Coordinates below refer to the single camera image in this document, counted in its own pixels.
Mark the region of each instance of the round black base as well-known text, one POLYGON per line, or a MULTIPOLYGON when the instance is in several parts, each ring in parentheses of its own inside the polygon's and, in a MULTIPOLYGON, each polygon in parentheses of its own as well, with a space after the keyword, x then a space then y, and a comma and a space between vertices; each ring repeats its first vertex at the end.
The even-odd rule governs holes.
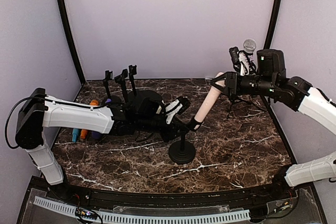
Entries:
POLYGON ((172 143, 168 151, 169 157, 178 165, 190 163, 196 156, 196 149, 194 145, 185 141, 184 151, 181 151, 181 141, 172 143))

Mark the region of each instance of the marble table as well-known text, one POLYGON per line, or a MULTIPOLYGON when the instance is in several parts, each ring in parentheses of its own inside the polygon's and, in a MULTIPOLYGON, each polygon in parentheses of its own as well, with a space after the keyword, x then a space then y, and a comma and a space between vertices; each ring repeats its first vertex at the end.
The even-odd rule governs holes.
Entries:
MULTIPOLYGON (((171 102, 180 95, 191 101, 179 118, 188 122, 206 97, 209 81, 136 80, 139 89, 150 89, 171 102)), ((120 88, 110 82, 110 90, 121 97, 120 88)), ((89 81, 77 102, 101 101, 106 96, 101 81, 89 81)), ((264 108, 260 98, 253 98, 264 108)), ((63 128, 52 151, 73 185, 132 193, 202 193, 247 188, 271 183, 282 165, 290 164, 286 148, 268 112, 253 105, 235 104, 229 117, 230 102, 222 96, 197 133, 186 139, 196 147, 196 158, 188 166, 174 164, 168 156, 171 144, 159 134, 136 143, 134 136, 109 136, 71 142, 72 129, 63 128)), ((141 133, 138 139, 148 136, 141 133)))

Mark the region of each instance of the beige tube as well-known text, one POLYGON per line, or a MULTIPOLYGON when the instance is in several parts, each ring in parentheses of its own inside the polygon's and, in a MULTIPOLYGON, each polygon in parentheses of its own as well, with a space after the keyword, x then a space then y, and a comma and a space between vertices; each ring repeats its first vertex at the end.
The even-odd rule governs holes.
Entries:
MULTIPOLYGON (((222 74, 223 74, 222 72, 219 72, 216 75, 216 77, 221 76, 222 74)), ((225 82, 224 82, 224 80, 217 81, 216 84, 224 87, 225 82)), ((221 94, 221 92, 218 89, 216 89, 215 87, 211 87, 208 95, 206 96, 206 98, 203 101, 200 109, 198 110, 197 114, 194 117, 194 119, 198 123, 202 123, 204 121, 205 117, 208 115, 209 111, 211 110, 211 108, 213 107, 215 102, 217 101, 220 94, 221 94)))

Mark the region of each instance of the black rod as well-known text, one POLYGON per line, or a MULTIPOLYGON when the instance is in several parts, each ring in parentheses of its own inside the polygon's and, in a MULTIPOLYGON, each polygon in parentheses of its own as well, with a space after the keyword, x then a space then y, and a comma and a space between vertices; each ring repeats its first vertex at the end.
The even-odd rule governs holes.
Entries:
POLYGON ((69 19, 68 19, 68 14, 67 14, 66 6, 65 6, 65 1, 64 0, 57 0, 57 3, 58 3, 58 8, 59 8, 59 13, 61 15, 61 20, 62 20, 62 23, 63 23, 64 33, 65 33, 65 36, 67 38, 68 47, 69 47, 70 54, 71 54, 71 57, 72 57, 72 61, 74 62, 73 64, 75 65, 75 69, 76 69, 79 81, 83 85, 85 83, 85 77, 84 77, 84 73, 83 73, 82 67, 80 65, 80 62, 79 62, 78 54, 77 54, 76 47, 75 47, 74 38, 72 37, 72 32, 71 32, 70 23, 69 23, 69 19))
POLYGON ((269 26, 267 30, 267 35, 265 39, 264 49, 269 49, 273 40, 273 35, 275 31, 275 26, 277 24, 279 10, 280 10, 280 3, 281 0, 274 0, 273 2, 273 8, 272 8, 272 14, 269 21, 269 26))

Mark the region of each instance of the white vent grille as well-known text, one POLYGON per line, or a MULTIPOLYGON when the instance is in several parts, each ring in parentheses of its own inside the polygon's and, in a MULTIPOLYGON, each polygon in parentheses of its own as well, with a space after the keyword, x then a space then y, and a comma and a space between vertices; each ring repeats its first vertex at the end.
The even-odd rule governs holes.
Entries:
MULTIPOLYGON (((34 205, 49 209, 62 215, 75 218, 75 206, 55 202, 50 199, 35 197, 34 205)), ((183 217, 152 217, 152 216, 135 216, 121 215, 109 212, 99 211, 98 214, 106 224, 220 224, 235 223, 238 221, 250 220, 249 210, 228 212, 216 215, 201 216, 183 216, 183 217)))

